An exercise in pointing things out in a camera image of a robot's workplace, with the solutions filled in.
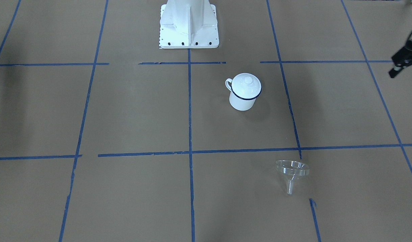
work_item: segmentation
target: transparent funnel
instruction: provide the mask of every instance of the transparent funnel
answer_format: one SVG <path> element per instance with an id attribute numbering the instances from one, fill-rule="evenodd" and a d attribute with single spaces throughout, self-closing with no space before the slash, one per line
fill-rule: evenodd
<path id="1" fill-rule="evenodd" d="M 276 161 L 276 169 L 287 182 L 287 194 L 292 194 L 294 182 L 309 175 L 310 167 L 298 161 Z"/>

